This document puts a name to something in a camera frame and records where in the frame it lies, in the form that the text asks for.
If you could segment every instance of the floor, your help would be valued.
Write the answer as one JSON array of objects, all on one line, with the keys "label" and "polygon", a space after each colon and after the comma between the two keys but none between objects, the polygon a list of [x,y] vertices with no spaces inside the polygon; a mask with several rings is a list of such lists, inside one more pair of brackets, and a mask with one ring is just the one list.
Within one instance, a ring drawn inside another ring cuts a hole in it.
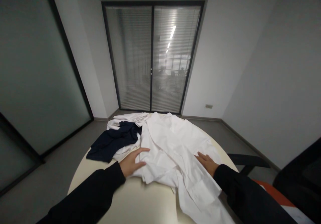
[{"label": "floor", "polygon": [[[119,111],[117,115],[131,113]],[[207,132],[227,153],[256,155],[221,122],[189,120]],[[94,121],[46,158],[23,181],[0,198],[0,222],[6,224],[33,224],[68,192],[73,175],[90,145],[106,129],[104,121]],[[272,183],[276,171],[256,167],[250,178]]]}]

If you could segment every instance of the white clothing pile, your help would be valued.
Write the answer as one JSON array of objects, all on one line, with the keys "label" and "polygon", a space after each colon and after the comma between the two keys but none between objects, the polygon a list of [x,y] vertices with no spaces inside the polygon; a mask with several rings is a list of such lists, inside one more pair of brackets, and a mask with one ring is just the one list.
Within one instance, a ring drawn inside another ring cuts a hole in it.
[{"label": "white clothing pile", "polygon": [[221,188],[193,156],[199,151],[221,163],[207,135],[171,113],[115,116],[108,122],[108,128],[115,128],[120,121],[135,122],[142,126],[142,133],[138,144],[120,149],[115,159],[125,157],[139,144],[150,148],[149,152],[137,156],[136,162],[145,161],[146,166],[135,171],[134,176],[142,177],[147,184],[156,181],[177,189],[182,211],[198,224],[233,223],[218,198]]}]

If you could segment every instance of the white table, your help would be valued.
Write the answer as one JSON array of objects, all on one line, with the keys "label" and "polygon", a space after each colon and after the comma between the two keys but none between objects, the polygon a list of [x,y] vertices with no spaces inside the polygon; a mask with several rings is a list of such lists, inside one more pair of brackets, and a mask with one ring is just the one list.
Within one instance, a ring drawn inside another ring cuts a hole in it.
[{"label": "white table", "polygon": [[[236,166],[222,147],[207,133],[205,134],[211,139],[212,144],[216,147],[222,163],[238,172]],[[75,172],[68,194],[95,170],[106,169],[115,162],[112,160],[108,164],[105,162],[89,160],[86,159],[86,155],[87,153],[84,155]],[[220,195],[220,198],[223,202],[226,201],[224,195]],[[226,203],[225,206],[233,219],[235,219],[235,215]],[[99,223],[192,224],[195,222],[181,211],[178,197],[172,192],[170,187],[158,183],[146,185],[142,182],[141,178],[132,177],[128,178],[125,184],[114,193],[111,207]]]}]

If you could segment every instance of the dark blue cloth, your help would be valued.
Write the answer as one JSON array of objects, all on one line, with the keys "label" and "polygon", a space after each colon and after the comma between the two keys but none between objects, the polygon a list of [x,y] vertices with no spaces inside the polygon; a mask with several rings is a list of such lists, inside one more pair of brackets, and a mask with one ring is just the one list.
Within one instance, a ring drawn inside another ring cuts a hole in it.
[{"label": "dark blue cloth", "polygon": [[141,127],[127,121],[120,122],[119,127],[118,130],[105,130],[92,144],[86,158],[109,163],[120,148],[137,142]]}]

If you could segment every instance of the shirt sleeve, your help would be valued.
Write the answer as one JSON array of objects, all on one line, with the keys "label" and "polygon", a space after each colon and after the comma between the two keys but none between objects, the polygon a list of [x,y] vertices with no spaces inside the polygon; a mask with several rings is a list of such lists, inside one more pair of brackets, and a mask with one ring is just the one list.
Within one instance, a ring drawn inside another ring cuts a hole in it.
[{"label": "shirt sleeve", "polygon": [[227,195],[227,203],[244,224],[293,223],[294,219],[259,184],[222,164],[214,180]]},{"label": "shirt sleeve", "polygon": [[97,223],[110,208],[115,190],[125,181],[118,162],[105,170],[96,170],[38,224]]}]

